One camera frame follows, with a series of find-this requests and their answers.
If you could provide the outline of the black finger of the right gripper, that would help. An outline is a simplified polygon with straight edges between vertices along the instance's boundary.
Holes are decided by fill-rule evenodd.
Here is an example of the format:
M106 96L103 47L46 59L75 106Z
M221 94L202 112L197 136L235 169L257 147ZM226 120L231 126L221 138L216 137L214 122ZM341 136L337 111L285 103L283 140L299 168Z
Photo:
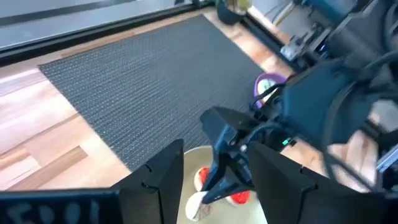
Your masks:
M238 152L214 152L210 173L201 189L206 192L202 202L210 204L248 190L254 190L248 158Z

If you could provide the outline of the purple plate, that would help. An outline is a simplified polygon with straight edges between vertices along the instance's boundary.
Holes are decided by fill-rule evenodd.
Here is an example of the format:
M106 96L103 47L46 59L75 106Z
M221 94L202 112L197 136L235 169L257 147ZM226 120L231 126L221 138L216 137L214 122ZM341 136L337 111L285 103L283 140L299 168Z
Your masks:
M278 73L263 73L259 75L254 85L254 96L260 95L275 84L285 82L286 79L286 77Z

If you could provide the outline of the dark grey woven mat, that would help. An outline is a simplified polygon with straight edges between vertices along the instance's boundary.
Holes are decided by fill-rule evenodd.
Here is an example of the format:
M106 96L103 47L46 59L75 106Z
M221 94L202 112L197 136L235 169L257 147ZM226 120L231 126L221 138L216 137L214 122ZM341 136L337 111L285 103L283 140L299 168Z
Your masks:
M195 16L40 66L131 170L176 139L207 145L200 115L247 111L262 73L205 16Z

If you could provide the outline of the large green frosted donut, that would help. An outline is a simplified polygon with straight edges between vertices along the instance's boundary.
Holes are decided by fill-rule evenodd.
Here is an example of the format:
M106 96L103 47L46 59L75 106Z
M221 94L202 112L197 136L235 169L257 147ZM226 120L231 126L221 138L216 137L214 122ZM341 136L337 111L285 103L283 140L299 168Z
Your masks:
M266 91L275 84L276 82L273 79L266 78L260 80L257 84L257 94L258 95L262 94L264 91Z

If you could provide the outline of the succulent in dark pot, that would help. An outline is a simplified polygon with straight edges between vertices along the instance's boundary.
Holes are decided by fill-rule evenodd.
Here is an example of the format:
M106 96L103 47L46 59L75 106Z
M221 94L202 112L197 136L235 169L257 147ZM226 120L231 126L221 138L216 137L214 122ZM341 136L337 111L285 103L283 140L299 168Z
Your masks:
M252 0L215 0L215 4L220 21L231 26L243 20Z

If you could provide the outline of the small white donut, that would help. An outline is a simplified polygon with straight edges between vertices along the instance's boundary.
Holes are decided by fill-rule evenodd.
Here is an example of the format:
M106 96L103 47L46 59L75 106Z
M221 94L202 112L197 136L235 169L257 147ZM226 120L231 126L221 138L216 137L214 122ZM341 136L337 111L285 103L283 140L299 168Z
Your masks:
M189 220L198 222L211 214L211 204L203 203L203 198L207 193L208 191L196 192L188 198L185 206L185 215Z

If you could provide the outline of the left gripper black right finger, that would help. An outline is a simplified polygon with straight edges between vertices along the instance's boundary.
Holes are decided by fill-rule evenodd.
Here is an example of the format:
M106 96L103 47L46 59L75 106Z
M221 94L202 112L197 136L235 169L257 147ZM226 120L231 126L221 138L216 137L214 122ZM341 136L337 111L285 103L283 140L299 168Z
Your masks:
M258 142L249 169L268 224L398 224L398 193L359 193Z

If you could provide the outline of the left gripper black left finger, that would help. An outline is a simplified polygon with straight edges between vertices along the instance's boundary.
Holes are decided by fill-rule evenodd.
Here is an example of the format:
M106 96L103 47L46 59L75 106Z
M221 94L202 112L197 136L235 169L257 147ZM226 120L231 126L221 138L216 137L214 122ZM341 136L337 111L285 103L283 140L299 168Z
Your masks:
M107 188L0 192L0 224L176 224L183 140Z

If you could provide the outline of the pale yellow plate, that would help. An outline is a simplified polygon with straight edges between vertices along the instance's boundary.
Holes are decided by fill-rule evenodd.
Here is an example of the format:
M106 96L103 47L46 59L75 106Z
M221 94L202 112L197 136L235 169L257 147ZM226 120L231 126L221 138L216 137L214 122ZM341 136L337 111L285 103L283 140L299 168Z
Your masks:
M211 166L213 153L211 146L200 146L184 153L183 186L178 209L177 224L268 224L255 192L251 192L247 203L233 205L226 199L211 204L210 214L198 221L187 218L185 207L188 198L196 189L194 176L202 167Z

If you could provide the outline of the small orange donut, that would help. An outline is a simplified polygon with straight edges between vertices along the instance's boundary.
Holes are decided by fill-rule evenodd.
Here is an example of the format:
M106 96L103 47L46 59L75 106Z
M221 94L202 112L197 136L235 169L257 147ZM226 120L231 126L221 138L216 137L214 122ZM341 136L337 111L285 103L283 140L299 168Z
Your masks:
M197 172L195 173L193 184L197 192L201 191L203 184L208 178L209 173L210 173L210 167L202 167L198 169Z
M226 199L232 205L244 205L246 204L251 196L250 191L244 191L228 196Z

